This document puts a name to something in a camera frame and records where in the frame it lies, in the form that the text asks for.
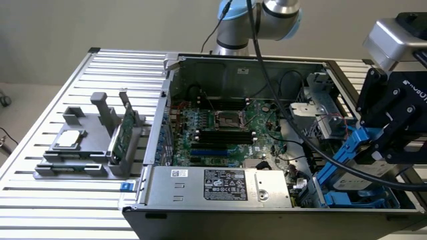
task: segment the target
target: white wall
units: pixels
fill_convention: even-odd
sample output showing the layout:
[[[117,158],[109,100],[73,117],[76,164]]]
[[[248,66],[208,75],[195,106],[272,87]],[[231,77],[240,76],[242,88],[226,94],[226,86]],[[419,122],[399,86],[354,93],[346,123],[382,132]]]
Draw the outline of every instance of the white wall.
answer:
[[[0,82],[61,85],[89,47],[198,52],[220,0],[0,0]],[[378,18],[427,0],[302,0],[299,33],[266,55],[363,58]],[[207,44],[214,48],[215,36]]]

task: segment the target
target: gray robot arm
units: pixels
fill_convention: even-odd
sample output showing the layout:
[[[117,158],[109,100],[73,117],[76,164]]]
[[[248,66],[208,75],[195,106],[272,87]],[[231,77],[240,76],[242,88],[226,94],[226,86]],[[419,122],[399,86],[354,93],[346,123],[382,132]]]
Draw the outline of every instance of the gray robot arm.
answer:
[[[223,0],[219,5],[218,18],[228,3]],[[263,0],[255,3],[252,11],[256,21],[258,39],[282,40],[292,37],[302,20],[299,0]],[[215,55],[248,55],[248,42],[251,38],[251,24],[246,0],[231,2],[228,13],[218,28]]]

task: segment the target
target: floor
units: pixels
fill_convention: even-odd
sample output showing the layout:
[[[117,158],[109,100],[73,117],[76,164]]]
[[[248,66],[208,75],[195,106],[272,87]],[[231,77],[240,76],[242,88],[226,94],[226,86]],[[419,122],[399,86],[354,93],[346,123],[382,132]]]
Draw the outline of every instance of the floor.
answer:
[[[0,127],[19,142],[45,110],[59,92],[59,85],[0,83],[0,89],[11,97],[12,104],[0,106]],[[7,145],[13,149],[16,144],[7,139]],[[8,158],[0,154],[0,166]]]

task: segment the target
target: slotted aluminum platform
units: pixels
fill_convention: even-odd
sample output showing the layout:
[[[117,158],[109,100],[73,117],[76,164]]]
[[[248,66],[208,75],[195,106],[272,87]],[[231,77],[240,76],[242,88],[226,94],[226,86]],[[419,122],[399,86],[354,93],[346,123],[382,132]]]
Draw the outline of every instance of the slotted aluminum platform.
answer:
[[[35,180],[32,174],[61,128],[65,108],[80,106],[84,113],[96,113],[89,98],[105,92],[108,105],[123,114],[119,89],[127,88],[133,108],[147,116],[132,166],[137,177],[165,79],[164,57],[161,52],[115,49],[87,54],[0,169],[0,239],[137,239],[117,210],[121,181]],[[360,91],[371,66],[360,60],[334,60]],[[418,172],[427,179],[427,170]],[[133,199],[135,193],[124,198]]]

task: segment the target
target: power supply label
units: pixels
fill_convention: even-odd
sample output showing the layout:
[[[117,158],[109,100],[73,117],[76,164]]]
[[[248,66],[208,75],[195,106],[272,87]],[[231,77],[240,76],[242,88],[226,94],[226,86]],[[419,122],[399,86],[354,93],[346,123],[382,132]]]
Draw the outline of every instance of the power supply label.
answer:
[[[203,197],[212,201],[247,201],[244,170],[204,170]]]

